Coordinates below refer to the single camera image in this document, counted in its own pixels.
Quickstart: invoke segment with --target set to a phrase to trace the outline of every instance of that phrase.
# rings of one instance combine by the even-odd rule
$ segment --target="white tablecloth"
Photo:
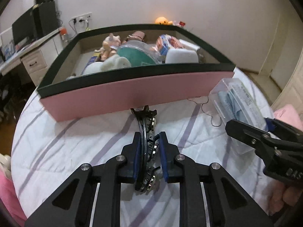
[[[264,117],[273,112],[260,90],[239,69],[239,78],[256,100]],[[231,146],[212,103],[207,97],[151,106],[158,114],[156,133],[165,131],[168,141],[198,163],[218,162],[267,211],[271,179],[264,176],[263,162],[253,151],[238,155]],[[57,123],[34,92],[16,127],[12,147],[12,177],[26,216],[82,163],[105,163],[121,153],[139,131],[130,110]],[[162,179],[157,191],[138,195],[133,185],[122,185],[121,226],[178,226],[178,184]]]

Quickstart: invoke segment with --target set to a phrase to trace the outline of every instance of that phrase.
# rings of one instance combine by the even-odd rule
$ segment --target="metal screw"
[[[176,156],[176,159],[177,159],[177,160],[185,160],[185,155],[183,155],[183,154],[178,154],[178,155]]]
[[[117,161],[123,161],[123,160],[125,160],[125,156],[120,154],[120,155],[116,156],[116,160]]]
[[[276,154],[276,156],[279,156],[279,157],[282,155],[281,151],[277,150],[277,149],[275,149],[275,154]]]
[[[80,168],[83,171],[87,171],[89,169],[89,167],[90,167],[90,164],[85,163],[85,164],[82,164]]]
[[[215,169],[215,170],[218,170],[220,169],[220,164],[219,163],[212,163],[212,168]]]

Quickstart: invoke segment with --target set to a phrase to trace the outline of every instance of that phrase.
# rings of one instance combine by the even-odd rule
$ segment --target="wooden floor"
[[[0,153],[11,155],[16,122],[14,120],[3,121],[0,124]]]

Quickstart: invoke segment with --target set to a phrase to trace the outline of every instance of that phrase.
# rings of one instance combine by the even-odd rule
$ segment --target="wall socket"
[[[92,19],[92,12],[81,14],[81,15],[78,15],[78,16],[74,16],[74,17],[71,18],[71,20],[73,20],[73,19],[76,19],[77,22],[79,22],[80,19],[83,19],[83,20],[87,20],[88,19],[88,20],[90,20],[90,19]]]

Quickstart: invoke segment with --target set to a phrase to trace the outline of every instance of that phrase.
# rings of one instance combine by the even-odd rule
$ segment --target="white plastic container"
[[[222,79],[209,93],[224,125],[237,119],[258,129],[266,131],[266,122],[255,101],[237,78]],[[238,154],[245,154],[253,148],[233,139],[233,147]]]

